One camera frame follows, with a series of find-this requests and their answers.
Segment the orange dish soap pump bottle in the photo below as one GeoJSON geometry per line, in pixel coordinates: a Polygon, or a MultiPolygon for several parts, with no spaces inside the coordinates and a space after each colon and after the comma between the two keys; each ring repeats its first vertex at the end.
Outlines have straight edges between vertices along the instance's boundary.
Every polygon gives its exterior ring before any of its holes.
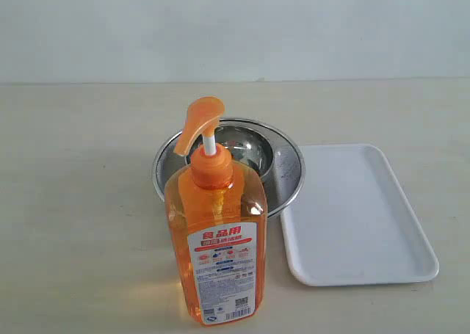
{"type": "Polygon", "coordinates": [[[173,151],[190,163],[164,189],[187,310],[208,327],[253,316],[265,286],[267,199],[259,174],[215,140],[224,111],[216,97],[189,105],[173,151]]]}

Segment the large steel mesh strainer basin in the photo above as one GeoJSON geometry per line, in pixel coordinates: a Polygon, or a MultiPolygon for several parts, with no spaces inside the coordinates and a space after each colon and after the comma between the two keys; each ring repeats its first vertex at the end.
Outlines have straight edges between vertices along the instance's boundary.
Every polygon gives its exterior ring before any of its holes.
{"type": "MultiPolygon", "coordinates": [[[[261,182],[267,199],[268,218],[277,217],[294,201],[303,186],[306,167],[300,149],[282,131],[263,122],[241,117],[220,119],[219,126],[226,125],[240,125],[254,129],[271,144],[274,154],[272,169],[266,180],[261,182]]],[[[187,166],[194,150],[202,145],[202,138],[199,136],[190,148],[188,156],[178,156],[173,150],[180,136],[181,131],[178,131],[168,138],[153,160],[151,177],[154,189],[161,200],[165,200],[165,184],[169,178],[187,166]]]]}

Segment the small stainless steel bowl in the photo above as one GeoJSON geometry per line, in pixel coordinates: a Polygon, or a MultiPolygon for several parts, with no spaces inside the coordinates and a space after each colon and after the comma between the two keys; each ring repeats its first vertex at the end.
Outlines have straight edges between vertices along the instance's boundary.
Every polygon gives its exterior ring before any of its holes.
{"type": "Polygon", "coordinates": [[[254,169],[265,181],[272,169],[274,154],[267,138],[251,128],[240,125],[219,126],[215,130],[216,143],[228,149],[234,161],[254,169]]]}

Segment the white plastic tray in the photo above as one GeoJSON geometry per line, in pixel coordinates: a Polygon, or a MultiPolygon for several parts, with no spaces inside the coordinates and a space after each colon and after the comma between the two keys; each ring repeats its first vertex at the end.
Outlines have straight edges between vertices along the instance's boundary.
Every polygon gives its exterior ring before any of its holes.
{"type": "Polygon", "coordinates": [[[283,211],[286,258],[307,286],[433,280],[439,262],[385,154],[370,144],[306,145],[303,187],[283,211]]]}

